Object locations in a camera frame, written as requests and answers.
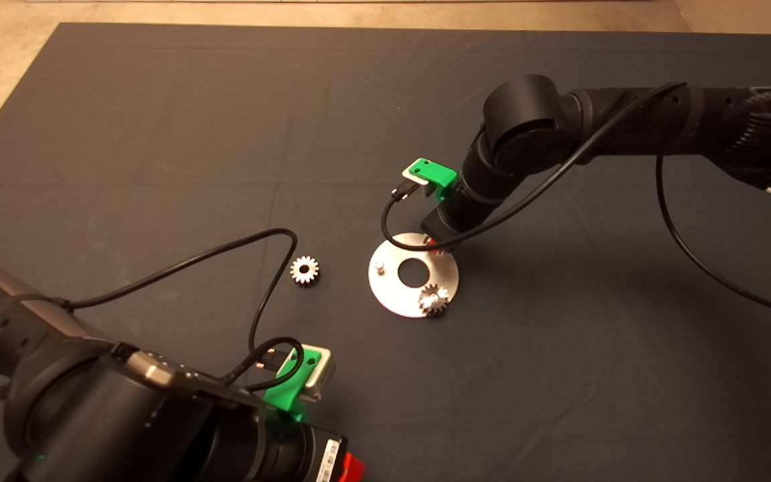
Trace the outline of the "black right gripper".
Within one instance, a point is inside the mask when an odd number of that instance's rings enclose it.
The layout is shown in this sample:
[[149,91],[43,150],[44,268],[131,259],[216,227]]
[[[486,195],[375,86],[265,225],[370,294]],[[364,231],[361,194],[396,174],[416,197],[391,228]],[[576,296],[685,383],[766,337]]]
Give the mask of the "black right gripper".
[[480,226],[495,211],[495,201],[470,190],[455,190],[422,220],[428,252],[440,251],[438,242],[458,237]]

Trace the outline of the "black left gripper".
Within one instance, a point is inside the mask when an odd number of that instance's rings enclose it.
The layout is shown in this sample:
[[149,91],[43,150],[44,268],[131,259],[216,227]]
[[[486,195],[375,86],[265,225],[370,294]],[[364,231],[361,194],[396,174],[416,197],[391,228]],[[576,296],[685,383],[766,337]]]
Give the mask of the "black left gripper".
[[365,465],[347,454],[349,439],[304,423],[267,426],[265,481],[360,482]]

